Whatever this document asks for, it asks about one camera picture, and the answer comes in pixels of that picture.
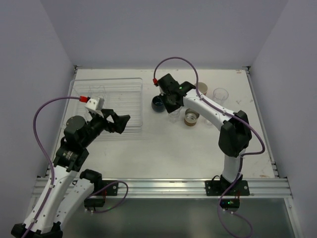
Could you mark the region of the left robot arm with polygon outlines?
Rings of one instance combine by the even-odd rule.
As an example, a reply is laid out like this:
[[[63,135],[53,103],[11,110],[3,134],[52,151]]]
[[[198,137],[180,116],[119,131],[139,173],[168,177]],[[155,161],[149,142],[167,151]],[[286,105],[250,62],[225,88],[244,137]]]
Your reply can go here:
[[[48,182],[23,223],[16,224],[11,234],[16,238],[60,238],[63,228],[74,212],[91,194],[101,190],[102,175],[96,171],[81,171],[89,152],[87,147],[103,132],[121,134],[130,115],[117,115],[112,109],[102,109],[85,121],[73,116],[66,122]]]

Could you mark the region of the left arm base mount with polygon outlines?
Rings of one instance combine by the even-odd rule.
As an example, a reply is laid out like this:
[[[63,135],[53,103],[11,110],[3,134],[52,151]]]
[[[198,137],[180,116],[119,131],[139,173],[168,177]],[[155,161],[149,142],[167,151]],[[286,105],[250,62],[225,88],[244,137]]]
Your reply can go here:
[[[102,208],[106,204],[108,196],[117,196],[117,192],[117,180],[102,180],[93,193],[84,200],[84,207],[88,211],[95,212],[97,208]]]

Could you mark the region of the beige bottomed cup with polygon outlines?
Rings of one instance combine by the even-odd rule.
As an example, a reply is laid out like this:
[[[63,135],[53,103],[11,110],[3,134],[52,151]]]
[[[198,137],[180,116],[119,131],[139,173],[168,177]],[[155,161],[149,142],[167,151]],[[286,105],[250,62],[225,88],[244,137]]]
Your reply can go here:
[[[195,126],[200,114],[192,109],[187,109],[184,115],[184,123],[187,126]]]

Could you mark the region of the orange mug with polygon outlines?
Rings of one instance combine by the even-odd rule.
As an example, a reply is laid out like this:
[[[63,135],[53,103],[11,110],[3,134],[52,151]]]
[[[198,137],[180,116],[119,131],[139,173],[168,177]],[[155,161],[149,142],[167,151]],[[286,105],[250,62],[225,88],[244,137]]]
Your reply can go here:
[[[203,95],[206,95],[208,92],[208,86],[203,82],[198,82],[195,84],[196,89],[198,89]]]

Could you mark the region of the dark blue squat mug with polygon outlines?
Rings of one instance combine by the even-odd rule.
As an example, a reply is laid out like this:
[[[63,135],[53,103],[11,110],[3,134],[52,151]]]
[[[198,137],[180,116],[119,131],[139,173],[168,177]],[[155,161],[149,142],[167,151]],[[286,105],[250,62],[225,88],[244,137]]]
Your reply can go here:
[[[162,113],[165,110],[164,104],[159,96],[154,96],[152,98],[151,107],[156,113]]]

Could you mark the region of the clear glass with sticker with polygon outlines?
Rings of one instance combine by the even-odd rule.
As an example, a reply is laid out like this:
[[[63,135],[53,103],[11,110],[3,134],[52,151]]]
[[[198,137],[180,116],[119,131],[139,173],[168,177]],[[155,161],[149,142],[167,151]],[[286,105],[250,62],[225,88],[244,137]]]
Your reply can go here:
[[[224,88],[216,88],[213,91],[212,99],[220,105],[223,105],[224,102],[228,99],[228,97],[229,93]]]

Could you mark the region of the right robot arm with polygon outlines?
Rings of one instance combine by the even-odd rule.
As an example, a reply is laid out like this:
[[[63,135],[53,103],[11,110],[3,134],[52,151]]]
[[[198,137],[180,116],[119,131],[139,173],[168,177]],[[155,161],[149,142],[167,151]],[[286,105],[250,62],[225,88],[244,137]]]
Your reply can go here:
[[[251,130],[242,122],[248,123],[244,111],[233,112],[222,108],[190,82],[178,83],[171,74],[153,80],[159,88],[159,98],[170,114],[180,107],[187,107],[210,121],[219,131],[218,146],[224,153],[222,179],[233,183],[239,179],[240,156],[245,152],[252,139]]]

